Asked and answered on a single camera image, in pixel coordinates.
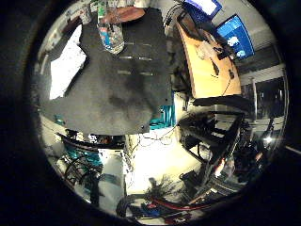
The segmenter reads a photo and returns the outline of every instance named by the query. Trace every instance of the black chair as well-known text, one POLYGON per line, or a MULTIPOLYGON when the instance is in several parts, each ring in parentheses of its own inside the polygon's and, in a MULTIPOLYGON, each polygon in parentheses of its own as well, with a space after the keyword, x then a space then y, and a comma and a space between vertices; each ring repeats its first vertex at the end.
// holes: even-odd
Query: black chair
POLYGON ((212 106, 212 105, 231 106, 231 107, 238 108, 244 112, 247 112, 251 118, 254 117, 254 112, 255 112, 254 103, 239 95, 199 98, 193 102, 193 105, 194 106, 212 106))
POLYGON ((188 144, 182 141, 183 147, 188 153, 206 166, 206 170, 202 176, 202 185, 208 182, 213 174, 213 170, 218 166, 221 159, 232 155, 244 123, 244 113, 223 111, 202 113, 195 118, 187 118, 179 122, 182 132, 187 137, 192 137, 195 141, 193 144, 191 142, 188 144), (214 119, 214 115, 216 114, 235 116, 235 120, 229 130, 222 130, 215 127, 216 120, 214 119), (222 135, 223 137, 215 136, 213 133, 222 135), (209 150, 213 154, 210 160, 204 160, 199 154, 195 154, 190 150, 201 141, 209 145, 209 150))

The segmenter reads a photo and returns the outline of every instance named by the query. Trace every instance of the wooden desk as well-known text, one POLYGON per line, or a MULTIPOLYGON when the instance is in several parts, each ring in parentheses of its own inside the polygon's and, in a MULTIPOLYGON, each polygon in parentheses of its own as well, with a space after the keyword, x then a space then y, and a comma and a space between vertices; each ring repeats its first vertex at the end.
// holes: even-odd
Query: wooden desk
MULTIPOLYGON (((205 57, 201 59, 197 52, 201 41, 188 37, 179 23, 177 23, 177 27, 180 31, 187 58, 194 98, 241 94, 240 79, 234 63, 228 57, 219 60, 217 54, 211 58, 205 57), (213 62, 219 69, 219 75, 215 74, 213 62), (229 70, 232 70, 235 76, 231 80, 229 70)), ((212 47, 221 48, 208 32, 205 32, 205 36, 212 47)))

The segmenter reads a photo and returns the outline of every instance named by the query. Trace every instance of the light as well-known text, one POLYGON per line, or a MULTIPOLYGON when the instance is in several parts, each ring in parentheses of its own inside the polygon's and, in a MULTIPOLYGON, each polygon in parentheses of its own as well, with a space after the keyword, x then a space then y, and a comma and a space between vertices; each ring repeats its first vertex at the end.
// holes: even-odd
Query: light
POLYGON ((271 137, 266 137, 263 139, 267 144, 271 143, 273 139, 271 137))

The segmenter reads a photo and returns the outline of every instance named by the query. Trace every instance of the desk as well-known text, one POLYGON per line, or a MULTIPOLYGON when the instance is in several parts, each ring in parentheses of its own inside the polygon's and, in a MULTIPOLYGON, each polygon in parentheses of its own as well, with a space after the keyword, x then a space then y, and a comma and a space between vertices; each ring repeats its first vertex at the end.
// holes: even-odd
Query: desk
MULTIPOLYGON (((185 24, 194 26, 192 22, 186 19, 185 24)), ((197 53, 201 41, 188 37, 179 23, 177 23, 177 27, 187 58, 194 98, 217 97, 223 95, 225 91, 224 95, 241 94, 241 84, 234 63, 228 57, 219 60, 217 55, 212 57, 213 61, 209 58, 201 59, 197 53), (219 75, 215 74, 213 62, 219 69, 219 75), (234 78, 231 80, 229 70, 234 73, 234 78)), ((221 48, 208 32, 204 31, 204 34, 212 47, 221 48)))
POLYGON ((49 101, 50 61, 60 56, 69 37, 64 37, 49 54, 40 77, 41 113, 51 121, 58 115, 65 127, 88 134, 146 133, 150 121, 160 117, 161 105, 172 103, 162 14, 148 8, 144 17, 124 24, 127 44, 117 56, 103 50, 96 20, 94 14, 93 21, 83 25, 80 47, 87 55, 84 69, 74 77, 66 96, 53 101, 49 101))

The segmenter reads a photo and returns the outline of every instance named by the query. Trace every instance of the electronic device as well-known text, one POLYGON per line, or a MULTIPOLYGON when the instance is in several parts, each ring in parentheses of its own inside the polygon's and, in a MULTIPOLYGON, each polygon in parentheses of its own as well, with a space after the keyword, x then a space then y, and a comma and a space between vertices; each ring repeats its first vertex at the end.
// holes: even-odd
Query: electronic device
POLYGON ((216 0, 185 0, 183 5, 196 24, 211 21, 222 8, 216 0))
POLYGON ((228 18, 217 28, 218 34, 223 37, 240 59, 254 55, 254 48, 246 27, 238 15, 228 18))
POLYGON ((185 0, 183 8, 188 12, 197 29, 205 30, 220 40, 216 27, 212 23, 213 17, 222 8, 216 0, 185 0))

